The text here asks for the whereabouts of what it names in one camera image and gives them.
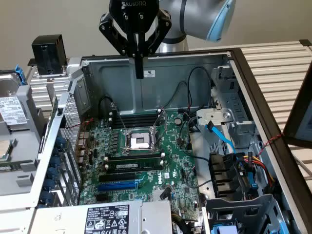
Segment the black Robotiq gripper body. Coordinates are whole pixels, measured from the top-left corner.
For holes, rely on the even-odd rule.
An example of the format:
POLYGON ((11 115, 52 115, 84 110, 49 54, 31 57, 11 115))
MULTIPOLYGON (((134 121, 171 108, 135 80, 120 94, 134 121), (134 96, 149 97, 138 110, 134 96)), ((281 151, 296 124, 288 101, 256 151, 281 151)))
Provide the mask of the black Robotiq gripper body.
POLYGON ((124 33, 146 33, 159 11, 158 0, 111 0, 109 13, 124 33))

